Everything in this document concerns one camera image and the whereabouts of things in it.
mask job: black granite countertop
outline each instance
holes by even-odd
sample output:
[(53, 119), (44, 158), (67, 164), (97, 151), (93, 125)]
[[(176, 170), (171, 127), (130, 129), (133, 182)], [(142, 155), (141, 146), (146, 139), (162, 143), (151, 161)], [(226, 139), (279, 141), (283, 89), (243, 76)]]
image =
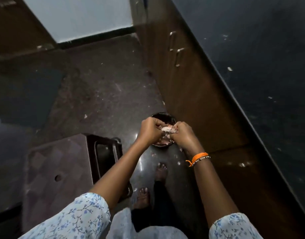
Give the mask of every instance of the black granite countertop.
[(305, 0), (172, 0), (305, 211)]

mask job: orange thread bracelet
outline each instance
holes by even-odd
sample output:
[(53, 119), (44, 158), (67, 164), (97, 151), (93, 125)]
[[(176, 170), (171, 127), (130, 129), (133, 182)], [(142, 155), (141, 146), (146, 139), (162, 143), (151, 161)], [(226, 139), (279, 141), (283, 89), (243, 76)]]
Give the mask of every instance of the orange thread bracelet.
[(207, 153), (199, 153), (199, 154), (196, 154), (193, 158), (192, 158), (192, 161), (190, 162), (189, 160), (186, 160), (186, 162), (189, 162), (190, 163), (190, 166), (192, 166), (192, 164), (199, 158), (203, 157), (203, 156), (208, 156)]

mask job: bare foot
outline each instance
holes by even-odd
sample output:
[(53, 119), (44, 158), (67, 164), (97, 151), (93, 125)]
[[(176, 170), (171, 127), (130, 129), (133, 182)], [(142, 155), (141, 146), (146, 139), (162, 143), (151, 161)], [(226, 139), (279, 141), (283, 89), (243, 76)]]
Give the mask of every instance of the bare foot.
[(155, 174), (155, 181), (166, 182), (166, 177), (168, 174), (167, 166), (164, 163), (158, 163)]
[(134, 204), (134, 209), (143, 209), (150, 205), (150, 193), (148, 188), (141, 188), (137, 195), (137, 202)]

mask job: black baseboard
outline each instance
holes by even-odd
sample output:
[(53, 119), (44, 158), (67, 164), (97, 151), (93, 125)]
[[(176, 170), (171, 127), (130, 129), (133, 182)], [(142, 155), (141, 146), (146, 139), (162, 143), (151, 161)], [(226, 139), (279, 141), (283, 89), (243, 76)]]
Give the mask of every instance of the black baseboard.
[(135, 32), (135, 27), (133, 27), (133, 26), (132, 27), (127, 27), (127, 28), (121, 28), (121, 29), (113, 30), (113, 31), (106, 32), (106, 33), (99, 33), (99, 34), (95, 34), (95, 35), (92, 35), (92, 36), (87, 36), (87, 37), (83, 37), (83, 38), (80, 38), (80, 39), (75, 39), (75, 40), (59, 43), (58, 46), (61, 49), (68, 49), (68, 48), (80, 46), (80, 45), (83, 45), (83, 44), (89, 44), (89, 43), (92, 43), (92, 42), (107, 40), (107, 39), (111, 39), (111, 38), (114, 38), (114, 37), (131, 34), (131, 33), (134, 33), (134, 32)]

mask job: sleeve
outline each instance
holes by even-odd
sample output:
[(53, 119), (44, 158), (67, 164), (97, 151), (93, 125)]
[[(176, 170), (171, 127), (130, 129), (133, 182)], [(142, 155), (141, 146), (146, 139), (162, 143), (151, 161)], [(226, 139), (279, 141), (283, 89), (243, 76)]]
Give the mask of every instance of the sleeve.
[(103, 197), (86, 193), (60, 213), (25, 233), (20, 239), (67, 238), (97, 239), (110, 222), (110, 211)]
[(263, 239), (245, 214), (233, 213), (215, 221), (209, 239)]

